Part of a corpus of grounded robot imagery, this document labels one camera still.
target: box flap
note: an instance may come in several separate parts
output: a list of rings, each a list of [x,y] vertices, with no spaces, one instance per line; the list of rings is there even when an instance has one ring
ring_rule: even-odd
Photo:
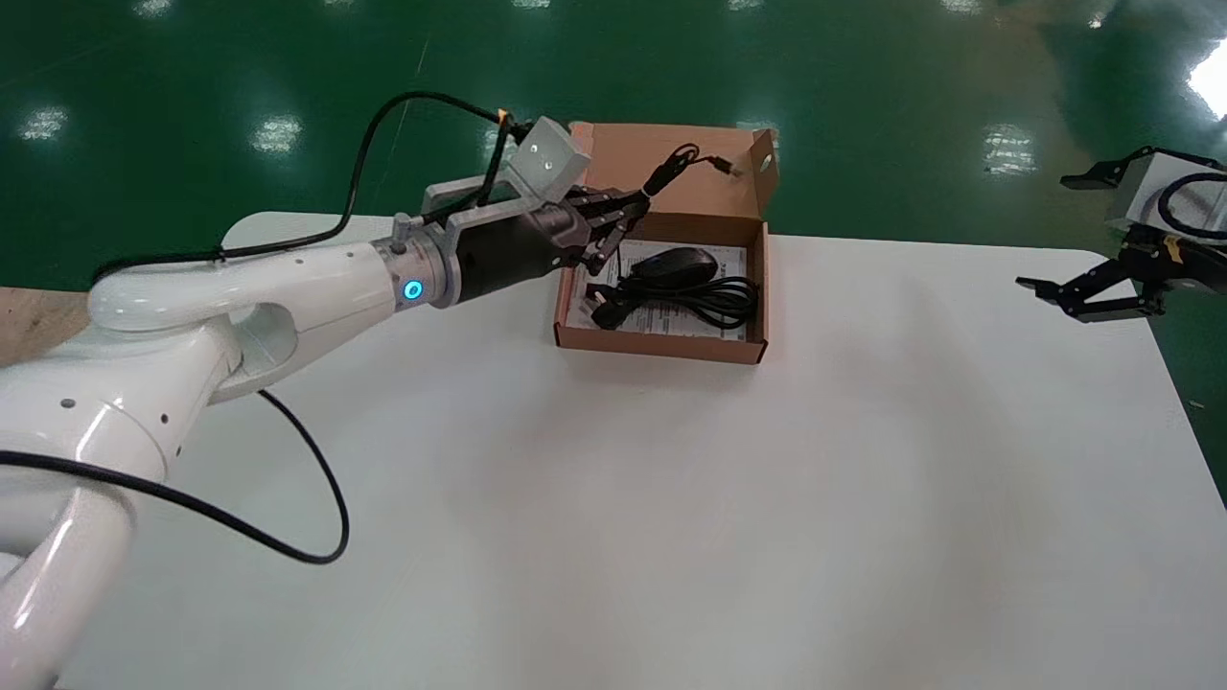
[[[775,133],[769,129],[755,131],[755,144],[750,147],[750,173],[755,176],[755,194],[758,215],[767,211],[767,204],[779,187],[779,156],[775,153]]]
[[[584,178],[589,187],[639,189],[674,150],[691,142],[704,156],[733,161],[741,173],[726,176],[706,163],[692,166],[652,200],[653,212],[761,219],[779,180],[768,130],[604,123],[572,123],[571,128],[593,158]],[[766,152],[756,158],[763,142]],[[760,180],[767,184],[766,194],[757,189]]]

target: paper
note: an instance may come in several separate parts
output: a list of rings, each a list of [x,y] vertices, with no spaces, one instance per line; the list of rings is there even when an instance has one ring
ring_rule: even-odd
[[[674,242],[647,242],[638,239],[626,239],[622,247],[622,275],[631,274],[631,266],[654,257],[666,249],[675,247],[697,247],[715,257],[720,264],[715,279],[720,277],[745,277],[746,276],[746,249],[744,247],[718,247],[713,244],[677,244]],[[584,292],[589,282],[604,285],[617,285],[617,255],[614,257],[598,276],[588,275],[587,270],[575,271],[574,292],[571,295],[571,306],[567,309],[567,327],[588,328],[596,330],[599,327],[593,323],[585,306]],[[694,316],[685,307],[666,304],[661,302],[649,302],[636,309],[618,330],[628,333],[649,333],[655,335],[686,335],[701,338],[719,338],[721,340],[746,340],[746,327],[740,325],[731,330],[719,329]]]

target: open cardboard box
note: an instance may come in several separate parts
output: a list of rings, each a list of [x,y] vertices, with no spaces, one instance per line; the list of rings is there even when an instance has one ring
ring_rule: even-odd
[[[756,365],[767,351],[771,275],[767,223],[762,215],[779,184],[779,166],[771,130],[747,131],[710,126],[572,123],[571,134],[593,162],[583,184],[605,189],[638,189],[652,171],[682,144],[693,142],[703,155],[717,155],[740,174],[726,176],[707,165],[691,166],[652,200],[652,212],[627,239],[685,244],[745,247],[750,280],[760,286],[758,314],[746,340],[654,335],[594,330],[567,324],[574,293],[574,269],[558,285],[553,334],[560,347],[629,352]]]

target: computer mouse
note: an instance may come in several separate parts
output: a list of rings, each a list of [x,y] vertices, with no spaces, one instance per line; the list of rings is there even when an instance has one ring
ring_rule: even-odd
[[[680,290],[708,282],[720,270],[715,257],[697,247],[677,247],[631,266],[631,277],[652,287]]]

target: black cord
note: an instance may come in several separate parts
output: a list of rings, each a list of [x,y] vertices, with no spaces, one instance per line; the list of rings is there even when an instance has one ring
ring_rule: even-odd
[[[1172,214],[1172,196],[1174,196],[1175,193],[1179,192],[1180,189],[1184,189],[1185,187],[1194,184],[1196,182],[1227,182],[1227,174],[1217,172],[1189,174],[1167,185],[1167,189],[1164,189],[1163,193],[1158,195],[1160,217],[1163,219],[1163,222],[1171,226],[1172,230],[1177,232],[1183,232],[1184,235],[1200,237],[1202,239],[1227,239],[1227,232],[1218,230],[1205,230],[1200,227],[1193,227],[1190,225],[1185,225],[1184,222],[1177,220],[1175,215]]]
[[[345,549],[350,545],[350,511],[345,507],[345,497],[341,496],[341,487],[337,485],[336,478],[333,476],[333,469],[328,467],[328,460],[324,459],[323,451],[320,451],[319,446],[315,444],[315,440],[312,438],[310,432],[307,431],[303,422],[301,422],[298,417],[290,411],[290,408],[286,408],[286,405],[282,404],[281,400],[279,400],[272,393],[269,393],[267,390],[259,390],[259,394],[282,415],[285,415],[287,420],[290,420],[290,424],[292,424],[298,431],[303,442],[307,443],[308,448],[310,448],[312,454],[315,455],[315,460],[319,463],[319,469],[324,471],[324,476],[328,479],[328,485],[333,490],[333,497],[336,498],[336,511],[341,516],[341,538],[336,544],[336,549],[334,549],[330,554],[308,554],[307,551],[296,549],[276,537],[272,537],[267,532],[244,522],[243,519],[222,508],[218,508],[217,506],[213,506],[212,503],[206,503],[190,494],[184,494],[183,491],[171,489],[169,486],[139,476],[133,476],[130,474],[124,474],[121,471],[74,460],[65,460],[63,458],[53,458],[50,455],[40,455],[38,453],[22,453],[17,451],[0,451],[0,465],[67,474],[81,479],[109,484],[120,489],[128,489],[139,494],[145,494],[146,496],[152,496],[155,498],[167,501],[168,503],[174,503],[211,521],[218,522],[225,527],[238,532],[243,537],[247,537],[253,541],[259,541],[269,549],[272,549],[274,551],[296,561],[312,565],[330,564],[340,559],[341,554],[344,554]]]
[[[465,194],[464,196],[456,199],[454,203],[448,204],[447,206],[439,206],[438,209],[422,215],[422,226],[423,227],[428,226],[432,222],[442,222],[452,214],[467,209],[474,204],[474,201],[477,200],[479,195],[481,195],[481,189],[470,192],[469,194]]]
[[[724,174],[733,174],[733,163],[719,156],[703,156],[699,157],[699,147],[697,144],[682,144],[672,153],[665,158],[664,163],[652,173],[648,182],[643,184],[643,193],[652,198],[669,187],[675,179],[679,178],[686,168],[697,163],[710,163],[712,167],[723,172]]]
[[[649,302],[665,302],[686,307],[704,322],[721,330],[745,325],[758,312],[758,286],[745,277],[721,277],[687,287],[659,287],[634,275],[623,277],[616,287],[589,285],[589,292],[600,295],[602,303],[593,311],[593,322],[605,330],[614,330],[632,312]]]
[[[337,235],[341,233],[341,231],[345,230],[347,225],[350,225],[350,219],[353,216],[353,206],[358,200],[358,187],[360,183],[362,182],[362,168],[367,163],[367,153],[371,150],[371,142],[374,141],[375,133],[379,130],[379,125],[383,123],[384,118],[388,117],[388,113],[390,113],[396,106],[400,106],[401,103],[407,103],[409,101],[413,99],[427,99],[427,101],[437,101],[439,103],[445,103],[448,106],[453,106],[455,108],[459,108],[479,118],[490,120],[499,125],[503,125],[504,120],[510,119],[509,117],[501,118],[496,113],[474,106],[467,101],[461,101],[455,96],[448,96],[447,93],[439,93],[436,91],[406,91],[404,93],[399,93],[396,96],[393,96],[391,98],[388,99],[388,102],[380,106],[379,109],[375,110],[374,117],[371,118],[371,123],[367,124],[367,131],[366,134],[362,135],[362,144],[358,145],[358,153],[353,161],[353,172],[350,174],[350,188],[348,192],[346,193],[345,206],[342,207],[341,211],[341,220],[339,220],[336,225],[333,226],[333,228],[326,230],[324,232],[318,232],[315,235],[298,237],[294,239],[282,239],[280,242],[269,242],[265,244],[255,244],[252,247],[239,247],[237,249],[223,249],[218,247],[209,252],[145,254],[140,257],[131,257],[128,259],[118,259],[103,264],[102,268],[99,268],[94,273],[93,277],[94,282],[102,280],[103,277],[106,277],[112,273],[133,266],[144,266],[148,264],[182,264],[189,262],[225,262],[226,259],[240,259],[244,257],[255,257],[259,254],[269,254],[272,252],[282,252],[286,249],[298,249],[302,247],[307,247],[308,244],[314,244],[317,242],[323,242],[325,239],[331,239],[336,237]],[[501,135],[506,141],[506,134],[501,133]],[[496,151],[496,156],[497,158],[502,157],[501,149]],[[493,166],[496,169],[499,162],[497,158],[491,161],[491,166]],[[447,209],[449,209],[450,212],[455,212],[460,210],[460,207],[461,206],[459,204],[453,206],[447,206]]]
[[[503,150],[507,147],[507,135],[512,131],[512,115],[507,110],[499,110],[498,136],[494,138],[494,152],[490,157],[490,166],[486,167],[486,178],[481,180],[477,189],[477,205],[485,206],[490,203],[490,193],[494,190],[494,177],[498,176],[498,165],[503,160]]]

